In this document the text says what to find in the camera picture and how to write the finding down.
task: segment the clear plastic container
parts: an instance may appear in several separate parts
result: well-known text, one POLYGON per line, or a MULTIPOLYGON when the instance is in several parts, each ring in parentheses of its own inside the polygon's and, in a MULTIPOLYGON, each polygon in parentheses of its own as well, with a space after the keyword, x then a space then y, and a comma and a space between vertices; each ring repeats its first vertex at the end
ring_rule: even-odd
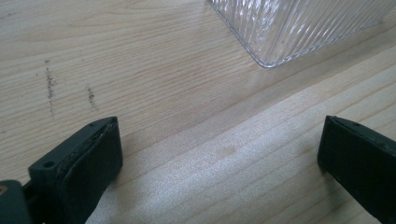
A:
POLYGON ((382 21, 396 0, 209 0, 261 66, 274 67, 382 21))

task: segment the black clamp jaw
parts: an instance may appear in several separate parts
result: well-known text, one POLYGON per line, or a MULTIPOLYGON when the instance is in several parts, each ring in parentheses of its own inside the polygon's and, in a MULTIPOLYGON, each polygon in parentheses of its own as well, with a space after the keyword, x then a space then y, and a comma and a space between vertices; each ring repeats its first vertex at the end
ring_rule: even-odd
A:
POLYGON ((0 181, 0 223, 85 223, 121 166, 117 118, 92 122, 32 164, 23 187, 0 181))
POLYGON ((396 142, 359 123, 328 116, 318 164, 373 217, 396 223, 396 142))

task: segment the wood grain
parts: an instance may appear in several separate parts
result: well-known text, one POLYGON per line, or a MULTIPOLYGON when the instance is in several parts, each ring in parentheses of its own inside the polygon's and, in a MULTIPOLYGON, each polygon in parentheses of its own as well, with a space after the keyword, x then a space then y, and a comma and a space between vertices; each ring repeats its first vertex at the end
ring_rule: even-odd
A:
POLYGON ((395 15, 264 69, 206 1, 2 1, 0 179, 118 116, 88 223, 376 223, 316 155, 326 115, 396 139, 395 15))

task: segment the wooden surface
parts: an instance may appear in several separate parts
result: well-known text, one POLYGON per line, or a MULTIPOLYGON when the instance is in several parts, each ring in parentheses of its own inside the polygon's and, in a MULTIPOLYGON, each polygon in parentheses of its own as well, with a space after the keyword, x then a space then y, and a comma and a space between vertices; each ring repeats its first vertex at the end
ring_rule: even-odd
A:
POLYGON ((376 223, 316 162, 326 115, 396 139, 396 17, 275 69, 204 0, 3 0, 0 179, 118 116, 88 223, 376 223))

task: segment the ribbed plastic container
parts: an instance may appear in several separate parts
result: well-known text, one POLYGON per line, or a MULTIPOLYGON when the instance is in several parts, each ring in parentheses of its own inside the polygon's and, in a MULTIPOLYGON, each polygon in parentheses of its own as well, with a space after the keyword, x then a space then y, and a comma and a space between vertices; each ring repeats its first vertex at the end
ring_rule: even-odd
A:
POLYGON ((261 66, 274 67, 382 21, 396 0, 209 0, 261 66))

